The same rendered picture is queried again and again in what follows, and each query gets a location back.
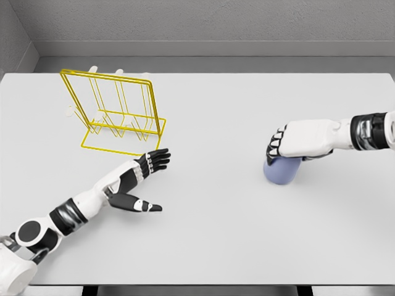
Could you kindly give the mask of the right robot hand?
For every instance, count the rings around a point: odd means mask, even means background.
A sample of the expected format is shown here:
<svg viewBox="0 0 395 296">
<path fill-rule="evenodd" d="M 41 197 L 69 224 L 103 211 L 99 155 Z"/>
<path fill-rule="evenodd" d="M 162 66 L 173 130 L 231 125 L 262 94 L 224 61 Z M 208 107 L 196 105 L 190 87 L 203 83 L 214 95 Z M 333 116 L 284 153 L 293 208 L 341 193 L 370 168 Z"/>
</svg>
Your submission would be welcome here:
<svg viewBox="0 0 395 296">
<path fill-rule="evenodd" d="M 280 157 L 308 161 L 332 154 L 335 149 L 333 135 L 340 127 L 340 122 L 333 120 L 298 120 L 283 125 L 269 141 L 267 165 Z"/>
</svg>

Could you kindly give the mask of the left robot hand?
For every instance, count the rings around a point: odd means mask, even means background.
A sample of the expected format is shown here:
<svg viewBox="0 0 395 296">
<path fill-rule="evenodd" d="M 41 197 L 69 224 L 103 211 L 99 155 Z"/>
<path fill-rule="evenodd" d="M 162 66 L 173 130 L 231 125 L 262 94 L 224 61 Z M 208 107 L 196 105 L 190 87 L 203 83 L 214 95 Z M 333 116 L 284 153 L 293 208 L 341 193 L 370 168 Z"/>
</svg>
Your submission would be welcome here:
<svg viewBox="0 0 395 296">
<path fill-rule="evenodd" d="M 131 195 L 130 191 L 148 176 L 166 169 L 170 156 L 168 149 L 153 150 L 111 171 L 94 186 L 93 197 L 97 203 L 95 211 L 99 212 L 109 205 L 130 212 L 161 212 L 160 205 Z"/>
</svg>

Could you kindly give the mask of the blue cup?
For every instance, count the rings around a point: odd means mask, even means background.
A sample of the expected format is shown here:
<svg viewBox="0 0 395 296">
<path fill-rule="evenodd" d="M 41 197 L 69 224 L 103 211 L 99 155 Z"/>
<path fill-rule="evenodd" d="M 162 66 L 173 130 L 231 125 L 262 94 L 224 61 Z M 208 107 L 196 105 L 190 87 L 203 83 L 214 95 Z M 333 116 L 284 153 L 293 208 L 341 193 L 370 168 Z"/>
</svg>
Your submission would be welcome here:
<svg viewBox="0 0 395 296">
<path fill-rule="evenodd" d="M 296 176 L 301 166 L 302 158 L 277 157 L 271 164 L 264 163 L 264 175 L 268 181 L 277 185 L 287 185 Z"/>
</svg>

